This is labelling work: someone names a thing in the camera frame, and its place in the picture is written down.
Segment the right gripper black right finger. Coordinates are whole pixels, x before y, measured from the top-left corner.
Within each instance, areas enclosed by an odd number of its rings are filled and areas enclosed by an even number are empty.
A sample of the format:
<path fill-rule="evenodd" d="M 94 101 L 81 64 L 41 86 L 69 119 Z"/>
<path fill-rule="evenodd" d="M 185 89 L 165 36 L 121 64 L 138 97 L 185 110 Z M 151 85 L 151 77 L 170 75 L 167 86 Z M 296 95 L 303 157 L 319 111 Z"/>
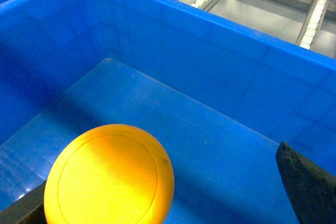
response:
<path fill-rule="evenodd" d="M 276 163 L 300 223 L 335 223 L 335 176 L 281 142 Z"/>

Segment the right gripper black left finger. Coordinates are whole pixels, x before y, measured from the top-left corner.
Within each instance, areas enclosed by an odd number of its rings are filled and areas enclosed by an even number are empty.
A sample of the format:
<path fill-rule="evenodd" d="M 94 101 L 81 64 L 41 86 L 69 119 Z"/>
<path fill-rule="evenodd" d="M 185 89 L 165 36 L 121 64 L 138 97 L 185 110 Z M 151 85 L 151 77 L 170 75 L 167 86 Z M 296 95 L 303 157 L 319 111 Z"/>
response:
<path fill-rule="evenodd" d="M 44 213 L 46 181 L 1 211 L 1 223 L 47 223 Z"/>

